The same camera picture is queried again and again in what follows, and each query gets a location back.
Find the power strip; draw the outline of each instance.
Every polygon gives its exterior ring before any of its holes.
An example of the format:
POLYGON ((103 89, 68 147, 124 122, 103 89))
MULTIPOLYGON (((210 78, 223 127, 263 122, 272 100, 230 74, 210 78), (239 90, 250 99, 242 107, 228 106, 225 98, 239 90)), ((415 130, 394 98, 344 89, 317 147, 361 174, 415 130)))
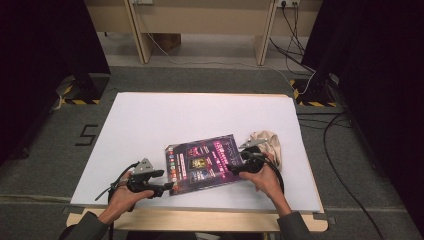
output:
POLYGON ((300 0, 279 0, 278 1, 278 7, 281 7, 281 3, 285 1, 286 2, 286 8, 294 8, 294 6, 297 4, 297 7, 299 7, 300 0))

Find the white cloth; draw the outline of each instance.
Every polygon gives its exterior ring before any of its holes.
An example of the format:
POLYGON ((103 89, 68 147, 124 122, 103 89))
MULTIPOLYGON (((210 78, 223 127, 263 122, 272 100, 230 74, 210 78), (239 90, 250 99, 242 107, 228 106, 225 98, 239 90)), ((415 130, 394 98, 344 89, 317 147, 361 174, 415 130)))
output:
POLYGON ((263 130, 263 131, 252 133, 250 135, 250 138, 252 140, 255 140, 255 139, 267 140, 264 143, 258 144, 258 147, 262 152, 269 152, 272 155, 274 155, 275 166, 278 168, 278 170, 281 171, 282 169, 281 145, 280 145, 280 141, 278 140, 277 134, 270 131, 263 130))

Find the person's left hand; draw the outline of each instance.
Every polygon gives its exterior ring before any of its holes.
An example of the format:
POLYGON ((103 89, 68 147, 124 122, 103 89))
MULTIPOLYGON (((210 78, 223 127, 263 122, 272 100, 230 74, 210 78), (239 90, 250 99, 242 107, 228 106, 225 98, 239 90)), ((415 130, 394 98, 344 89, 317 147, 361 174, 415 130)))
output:
MULTIPOLYGON (((126 172, 122 179, 128 179, 131 172, 126 172)), ((109 201, 107 208, 99 215, 99 220, 105 224, 111 224, 115 220, 128 211, 134 204, 144 198, 151 197, 154 192, 152 190, 146 190, 139 193, 131 192, 126 185, 126 181, 123 181, 118 185, 115 193, 109 201)))

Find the magazine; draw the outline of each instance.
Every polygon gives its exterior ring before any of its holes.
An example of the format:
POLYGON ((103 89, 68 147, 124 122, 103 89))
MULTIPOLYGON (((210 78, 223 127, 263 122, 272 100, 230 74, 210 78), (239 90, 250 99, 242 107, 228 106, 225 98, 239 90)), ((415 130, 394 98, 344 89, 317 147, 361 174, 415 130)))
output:
POLYGON ((166 148, 170 195, 178 195, 242 180, 227 164, 242 164, 234 136, 227 135, 166 148))

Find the gray sleeve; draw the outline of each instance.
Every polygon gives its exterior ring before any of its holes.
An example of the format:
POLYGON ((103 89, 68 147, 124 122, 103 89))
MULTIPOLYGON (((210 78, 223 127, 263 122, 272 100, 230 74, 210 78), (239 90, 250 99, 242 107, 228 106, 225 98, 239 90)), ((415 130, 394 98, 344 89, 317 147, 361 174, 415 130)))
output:
POLYGON ((87 212, 65 239, 100 240, 103 238, 108 228, 109 226, 100 222, 94 213, 87 212))
POLYGON ((284 240, 312 239, 308 227, 299 212, 292 212, 277 219, 284 240))

